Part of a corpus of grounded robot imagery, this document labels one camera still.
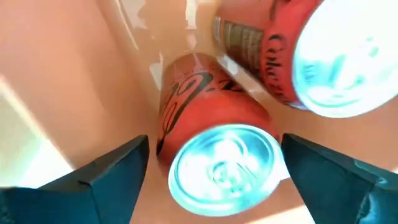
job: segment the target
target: coca-cola logo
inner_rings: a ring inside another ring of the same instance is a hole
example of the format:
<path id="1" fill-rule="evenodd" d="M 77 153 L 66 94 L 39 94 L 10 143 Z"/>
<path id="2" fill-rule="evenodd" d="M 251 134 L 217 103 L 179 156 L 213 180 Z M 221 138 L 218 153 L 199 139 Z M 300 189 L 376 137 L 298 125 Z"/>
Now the coca-cola logo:
<path id="1" fill-rule="evenodd" d="M 286 50 L 286 38 L 282 34 L 272 34 L 267 40 L 265 51 L 264 82 L 268 92 L 283 103 L 290 103 L 284 95 L 285 91 L 280 84 L 280 76 L 283 66 L 281 54 Z"/>
<path id="2" fill-rule="evenodd" d="M 163 136 L 158 140 L 156 149 L 157 154 L 161 152 L 166 136 L 173 130 L 184 109 L 200 93 L 204 91 L 211 92 L 216 89 L 237 93 L 244 92 L 244 90 L 234 80 L 229 78 L 217 81 L 215 83 L 216 86 L 212 86 L 212 83 L 214 83 L 213 74 L 200 72 L 189 76 L 181 83 L 175 82 L 171 85 L 169 92 L 160 102 L 159 116 L 164 117 L 164 119 L 161 124 Z M 185 100 L 181 101 L 179 99 L 180 97 L 185 97 Z"/>

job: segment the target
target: can lid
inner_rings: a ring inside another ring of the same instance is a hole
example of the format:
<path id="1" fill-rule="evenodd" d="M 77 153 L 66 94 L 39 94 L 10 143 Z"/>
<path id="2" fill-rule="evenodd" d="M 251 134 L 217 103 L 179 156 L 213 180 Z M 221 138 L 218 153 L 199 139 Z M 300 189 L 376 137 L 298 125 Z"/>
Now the can lid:
<path id="1" fill-rule="evenodd" d="M 294 53 L 293 84 L 314 113 L 347 118 L 398 94 L 397 1 L 325 0 Z"/>
<path id="2" fill-rule="evenodd" d="M 169 189 L 186 210 L 209 217 L 245 211 L 277 187 L 279 143 L 262 129 L 226 124 L 189 140 L 169 172 Z"/>

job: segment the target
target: can top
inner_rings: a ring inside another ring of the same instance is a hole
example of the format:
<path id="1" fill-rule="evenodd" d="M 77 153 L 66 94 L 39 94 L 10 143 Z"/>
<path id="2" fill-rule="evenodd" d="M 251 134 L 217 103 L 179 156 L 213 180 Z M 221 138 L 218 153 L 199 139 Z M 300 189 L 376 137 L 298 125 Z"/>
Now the can top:
<path id="1" fill-rule="evenodd" d="M 197 134 L 178 152 L 169 189 L 192 213 L 233 215 L 274 191 L 282 160 L 279 143 L 264 130 L 246 124 L 216 126 Z"/>
<path id="2" fill-rule="evenodd" d="M 347 118 L 398 94 L 397 6 L 391 0 L 325 0 L 319 6 L 294 53 L 293 84 L 308 109 Z"/>

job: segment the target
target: red label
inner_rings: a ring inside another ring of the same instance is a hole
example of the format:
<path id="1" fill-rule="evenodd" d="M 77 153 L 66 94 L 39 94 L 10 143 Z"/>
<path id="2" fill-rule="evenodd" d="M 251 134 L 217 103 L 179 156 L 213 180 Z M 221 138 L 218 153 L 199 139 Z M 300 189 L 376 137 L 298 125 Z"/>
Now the red label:
<path id="1" fill-rule="evenodd" d="M 319 5 L 316 0 L 275 4 L 274 21 L 262 44 L 261 70 L 267 91 L 282 103 L 301 105 L 292 83 L 293 54 L 308 18 Z"/>

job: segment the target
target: coca-cola can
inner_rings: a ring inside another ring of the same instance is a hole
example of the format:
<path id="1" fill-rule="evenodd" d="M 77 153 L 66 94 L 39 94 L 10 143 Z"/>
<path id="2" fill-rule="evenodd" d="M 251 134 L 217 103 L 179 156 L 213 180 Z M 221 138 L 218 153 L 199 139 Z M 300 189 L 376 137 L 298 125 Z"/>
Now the coca-cola can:
<path id="1" fill-rule="evenodd" d="M 300 101 L 330 118 L 371 111 L 398 94 L 398 3 L 324 0 L 295 45 Z"/>
<path id="2" fill-rule="evenodd" d="M 162 77 L 157 158 L 186 210 L 221 217 L 247 210 L 280 181 L 271 117 L 217 63 L 188 54 Z"/>
<path id="3" fill-rule="evenodd" d="M 217 43 L 280 102 L 305 110 L 292 83 L 300 32 L 320 0 L 224 0 L 213 24 Z"/>

